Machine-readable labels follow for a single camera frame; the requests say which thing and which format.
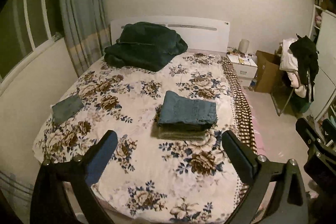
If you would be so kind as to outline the blue denim jeans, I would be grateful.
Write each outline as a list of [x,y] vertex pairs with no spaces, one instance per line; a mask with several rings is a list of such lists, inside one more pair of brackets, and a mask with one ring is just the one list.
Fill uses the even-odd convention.
[[160,126],[183,125],[203,130],[210,128],[217,120],[215,102],[181,97],[169,90],[163,100],[158,124]]

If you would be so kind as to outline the chair with clothes pile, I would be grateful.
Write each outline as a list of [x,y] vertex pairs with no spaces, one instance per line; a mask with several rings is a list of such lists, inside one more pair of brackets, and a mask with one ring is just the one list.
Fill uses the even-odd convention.
[[306,90],[300,84],[298,62],[289,49],[289,46],[297,39],[297,37],[284,39],[277,52],[280,57],[280,70],[271,92],[277,115],[283,114],[287,106],[291,106],[294,113],[302,114],[312,103],[304,98]]

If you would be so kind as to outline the black garment on chair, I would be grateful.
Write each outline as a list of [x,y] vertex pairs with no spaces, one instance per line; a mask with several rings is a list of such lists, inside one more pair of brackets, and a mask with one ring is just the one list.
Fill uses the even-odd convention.
[[300,84],[306,90],[304,98],[307,102],[314,101],[315,78],[319,71],[318,51],[315,43],[307,36],[297,35],[297,40],[293,42],[289,49],[298,62],[298,75]]

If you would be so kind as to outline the brown cardboard box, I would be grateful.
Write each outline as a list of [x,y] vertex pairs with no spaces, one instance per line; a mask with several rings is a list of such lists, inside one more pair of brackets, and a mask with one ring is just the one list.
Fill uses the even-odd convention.
[[257,83],[254,91],[271,93],[279,72],[280,57],[272,53],[257,51]]

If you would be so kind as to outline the small grey folded cloth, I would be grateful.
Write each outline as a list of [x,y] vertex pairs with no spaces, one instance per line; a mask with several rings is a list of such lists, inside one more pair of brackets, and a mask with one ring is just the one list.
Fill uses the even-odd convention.
[[81,98],[77,94],[58,102],[51,108],[55,124],[58,126],[67,121],[83,107]]

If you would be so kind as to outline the white nightstand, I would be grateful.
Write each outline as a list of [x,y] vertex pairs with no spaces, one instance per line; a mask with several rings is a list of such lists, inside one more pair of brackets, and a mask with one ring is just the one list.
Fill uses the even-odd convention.
[[232,63],[242,87],[248,88],[257,73],[256,63],[249,57],[233,54],[229,54],[227,57]]

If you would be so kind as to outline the folded dark jeans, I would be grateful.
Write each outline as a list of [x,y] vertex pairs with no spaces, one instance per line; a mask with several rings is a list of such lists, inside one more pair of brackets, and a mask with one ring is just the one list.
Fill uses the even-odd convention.
[[173,124],[159,124],[158,127],[163,131],[176,131],[176,132],[199,132],[210,129],[212,124],[185,124],[185,123],[173,123]]

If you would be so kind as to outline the cylindrical beige lamp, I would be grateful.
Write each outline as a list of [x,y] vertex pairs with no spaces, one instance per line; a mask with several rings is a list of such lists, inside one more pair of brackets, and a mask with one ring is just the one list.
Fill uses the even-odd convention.
[[249,47],[249,40],[247,39],[241,39],[238,47],[238,51],[241,53],[247,53]]

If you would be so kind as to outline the folded grey knit garment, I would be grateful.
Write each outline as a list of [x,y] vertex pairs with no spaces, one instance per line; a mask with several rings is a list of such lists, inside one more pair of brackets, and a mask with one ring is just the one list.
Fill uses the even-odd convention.
[[168,128],[160,128],[158,131],[159,139],[169,140],[190,140],[190,141],[202,141],[205,140],[207,130],[205,131],[178,131]]

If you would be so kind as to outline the floral bed blanket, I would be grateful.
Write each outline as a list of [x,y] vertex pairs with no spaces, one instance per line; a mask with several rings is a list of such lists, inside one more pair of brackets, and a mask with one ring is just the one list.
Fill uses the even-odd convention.
[[[158,137],[168,91],[216,103],[218,121],[202,141]],[[152,223],[223,223],[244,196],[222,133],[231,130],[253,151],[256,143],[249,103],[226,57],[184,53],[158,72],[99,60],[67,90],[66,97],[72,95],[84,107],[60,125],[49,117],[34,155],[66,162],[115,131],[118,146],[92,186],[105,208]]]

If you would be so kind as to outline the white bed headboard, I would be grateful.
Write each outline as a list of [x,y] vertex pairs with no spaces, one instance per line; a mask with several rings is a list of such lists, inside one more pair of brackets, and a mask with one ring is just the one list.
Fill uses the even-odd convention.
[[188,16],[136,16],[114,19],[110,34],[115,43],[127,24],[149,22],[175,30],[189,46],[189,52],[226,53],[230,35],[230,22]]

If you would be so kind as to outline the dark green fleece blanket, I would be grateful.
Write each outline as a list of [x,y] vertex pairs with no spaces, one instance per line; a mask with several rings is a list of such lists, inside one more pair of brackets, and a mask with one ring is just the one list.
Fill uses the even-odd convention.
[[116,68],[136,67],[157,72],[188,50],[175,30],[159,24],[126,24],[116,43],[104,50],[105,62]]

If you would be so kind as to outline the grey striped curtain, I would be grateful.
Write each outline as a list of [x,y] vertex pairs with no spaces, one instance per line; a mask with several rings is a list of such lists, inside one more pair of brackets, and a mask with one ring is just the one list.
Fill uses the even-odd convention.
[[67,50],[80,76],[111,45],[104,0],[60,0],[60,11]]

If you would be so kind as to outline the window frame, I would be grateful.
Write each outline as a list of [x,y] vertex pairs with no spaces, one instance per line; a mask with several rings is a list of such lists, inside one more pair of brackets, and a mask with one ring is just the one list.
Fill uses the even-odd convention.
[[1,10],[1,91],[62,36],[59,0],[8,0]]

